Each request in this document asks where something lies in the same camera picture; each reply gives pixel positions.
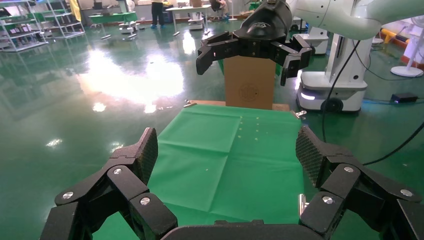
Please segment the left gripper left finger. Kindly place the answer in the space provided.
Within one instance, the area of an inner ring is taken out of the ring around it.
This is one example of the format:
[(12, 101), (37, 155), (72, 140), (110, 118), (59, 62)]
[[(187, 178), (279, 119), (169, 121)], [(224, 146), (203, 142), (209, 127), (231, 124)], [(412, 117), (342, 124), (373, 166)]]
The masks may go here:
[(178, 220), (148, 187), (158, 152), (152, 127), (135, 144), (116, 149), (100, 170), (55, 197), (40, 238), (91, 240), (119, 213), (140, 240), (162, 239)]

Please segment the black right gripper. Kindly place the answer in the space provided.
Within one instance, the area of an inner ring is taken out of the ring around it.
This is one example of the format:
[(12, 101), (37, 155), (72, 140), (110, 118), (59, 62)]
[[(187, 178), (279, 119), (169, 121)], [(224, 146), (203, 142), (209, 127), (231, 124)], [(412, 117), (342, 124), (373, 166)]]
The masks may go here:
[(299, 35), (285, 43), (293, 15), (285, 0), (260, 4), (233, 33), (224, 31), (201, 41), (196, 71), (203, 75), (214, 61), (234, 56), (270, 58), (281, 67), (280, 85), (309, 66), (312, 47)]

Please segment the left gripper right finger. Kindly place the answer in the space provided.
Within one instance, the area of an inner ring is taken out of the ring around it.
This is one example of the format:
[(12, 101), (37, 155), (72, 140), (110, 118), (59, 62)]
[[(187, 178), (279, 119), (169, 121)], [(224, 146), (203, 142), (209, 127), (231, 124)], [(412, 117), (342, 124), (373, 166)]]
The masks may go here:
[(375, 172), (345, 147), (321, 141), (302, 126), (295, 154), (317, 193), (299, 208), (300, 223), (329, 240), (346, 211), (356, 213), (382, 240), (424, 237), (423, 197)]

